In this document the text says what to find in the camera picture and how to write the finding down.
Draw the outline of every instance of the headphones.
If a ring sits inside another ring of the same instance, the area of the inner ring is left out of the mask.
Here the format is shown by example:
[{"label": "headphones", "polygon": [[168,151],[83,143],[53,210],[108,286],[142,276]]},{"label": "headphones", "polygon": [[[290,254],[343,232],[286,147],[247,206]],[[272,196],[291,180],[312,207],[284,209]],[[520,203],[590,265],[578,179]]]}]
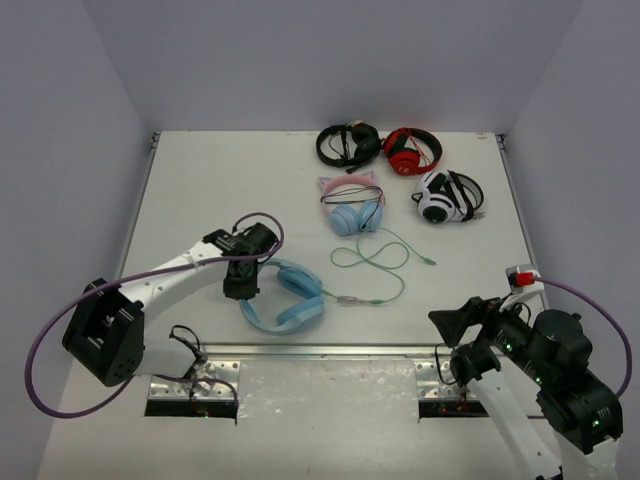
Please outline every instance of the headphones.
[{"label": "headphones", "polygon": [[[464,206],[460,205],[453,187],[460,192]],[[418,204],[418,212],[429,223],[466,222],[484,216],[477,211],[484,203],[484,192],[475,180],[466,175],[451,170],[446,174],[429,172],[418,181],[413,192],[411,199]]]},{"label": "headphones", "polygon": [[[433,160],[429,161],[413,138],[422,141],[431,153]],[[407,147],[410,139],[414,148]],[[400,128],[389,134],[382,144],[384,154],[389,159],[393,170],[399,175],[421,175],[433,170],[442,158],[442,145],[436,137],[418,128]],[[420,166],[420,159],[424,158],[427,164]]]},{"label": "headphones", "polygon": [[289,335],[301,330],[312,320],[324,313],[322,298],[322,280],[311,270],[288,260],[272,258],[262,267],[278,267],[278,281],[290,292],[306,300],[287,308],[278,315],[275,327],[268,327],[260,322],[253,306],[246,300],[240,300],[240,311],[251,325],[258,330],[273,335]]},{"label": "headphones", "polygon": [[[323,193],[320,202],[329,218],[331,229],[338,235],[351,235],[357,232],[373,231],[380,226],[384,211],[384,193],[376,185],[373,172],[363,175],[343,175],[333,179],[320,178],[320,185]],[[342,185],[361,185],[363,188],[347,189],[337,193],[331,193]],[[340,196],[352,195],[355,193],[372,191],[378,196],[373,200],[333,200]],[[352,203],[362,203],[358,212],[350,205]],[[329,205],[338,205],[331,211]]]},{"label": "headphones", "polygon": [[[350,156],[349,144],[347,143],[347,133],[351,133],[351,138],[356,143],[356,151],[353,157]],[[337,151],[331,144],[331,140],[340,135],[342,140],[342,152]],[[322,151],[322,143],[329,138],[329,147],[336,152],[340,158],[331,158]],[[316,139],[316,153],[318,158],[330,167],[349,167],[347,173],[353,173],[360,167],[371,162],[380,153],[380,136],[378,131],[366,123],[354,123],[348,125],[332,125],[325,128]]]}]

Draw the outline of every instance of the white and black headphones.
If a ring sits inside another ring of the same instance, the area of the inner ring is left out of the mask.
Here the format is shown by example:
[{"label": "white and black headphones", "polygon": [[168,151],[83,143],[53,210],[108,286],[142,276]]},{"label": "white and black headphones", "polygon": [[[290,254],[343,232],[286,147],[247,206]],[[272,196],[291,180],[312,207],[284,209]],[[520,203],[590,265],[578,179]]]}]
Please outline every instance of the white and black headphones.
[{"label": "white and black headphones", "polygon": [[[464,206],[460,205],[454,188],[460,193]],[[418,213],[429,223],[466,222],[484,216],[478,212],[484,202],[480,185],[451,170],[447,173],[426,173],[413,189],[411,199],[418,204]]]}]

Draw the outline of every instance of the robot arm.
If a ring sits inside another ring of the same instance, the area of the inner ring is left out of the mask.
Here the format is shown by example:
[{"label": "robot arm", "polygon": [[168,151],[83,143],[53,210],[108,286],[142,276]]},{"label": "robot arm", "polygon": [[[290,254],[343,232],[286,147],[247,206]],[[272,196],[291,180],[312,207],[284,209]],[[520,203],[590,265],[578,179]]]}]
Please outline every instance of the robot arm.
[{"label": "robot arm", "polygon": [[[145,328],[172,305],[216,282],[223,282],[228,298],[253,298],[259,292],[257,260],[227,263],[215,259],[261,255],[277,242],[276,235],[261,223],[235,234],[217,230],[154,271],[193,268],[141,278],[82,302],[62,344],[105,386],[118,385],[132,375],[183,378],[202,360],[200,352],[175,338],[146,336]],[[105,283],[96,280],[85,292]]]},{"label": "robot arm", "polygon": [[[540,289],[535,284],[532,288]],[[514,286],[512,293],[526,296],[531,289]],[[516,302],[504,307],[507,300],[474,297],[459,310],[429,313],[444,342],[454,349],[451,372],[456,382],[478,396],[518,461],[523,480],[615,480],[622,408],[615,393],[587,369],[592,344],[580,317],[546,310],[530,327],[520,319]],[[459,346],[471,325],[482,326],[478,337]],[[537,402],[558,438],[561,464],[554,465],[555,458],[536,432],[525,426],[526,417],[506,389],[491,347],[540,386]]]}]

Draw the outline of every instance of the red headphones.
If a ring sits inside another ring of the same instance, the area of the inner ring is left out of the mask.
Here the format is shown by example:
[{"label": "red headphones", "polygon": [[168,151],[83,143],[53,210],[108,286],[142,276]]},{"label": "red headphones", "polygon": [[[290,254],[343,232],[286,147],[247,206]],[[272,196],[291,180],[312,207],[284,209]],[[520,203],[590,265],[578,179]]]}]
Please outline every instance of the red headphones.
[{"label": "red headphones", "polygon": [[[423,142],[431,153],[433,160],[422,152],[414,137]],[[414,148],[406,146],[411,140]],[[442,145],[436,137],[418,128],[399,128],[389,134],[382,144],[382,150],[389,159],[391,167],[398,175],[422,175],[436,168],[442,158]],[[426,165],[420,166],[420,159],[424,158]]]}]

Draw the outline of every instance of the white wall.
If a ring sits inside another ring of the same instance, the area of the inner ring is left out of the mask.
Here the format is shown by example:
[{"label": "white wall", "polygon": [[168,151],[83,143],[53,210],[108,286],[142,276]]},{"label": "white wall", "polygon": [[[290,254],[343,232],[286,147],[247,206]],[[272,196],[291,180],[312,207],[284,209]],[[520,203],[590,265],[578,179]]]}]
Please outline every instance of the white wall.
[{"label": "white wall", "polygon": [[84,0],[158,130],[504,132],[582,0]]},{"label": "white wall", "polygon": [[[51,421],[22,383],[48,316],[112,276],[149,135],[79,1],[0,3],[0,477],[34,478]],[[38,357],[57,405],[70,356],[60,331]]]},{"label": "white wall", "polygon": [[[587,0],[507,144],[542,273],[609,307],[634,346],[640,343],[639,19],[637,0]],[[584,304],[550,297],[584,314],[594,370],[617,388],[623,353],[613,330]],[[636,374],[622,402],[621,479],[640,478],[639,402]]]}]

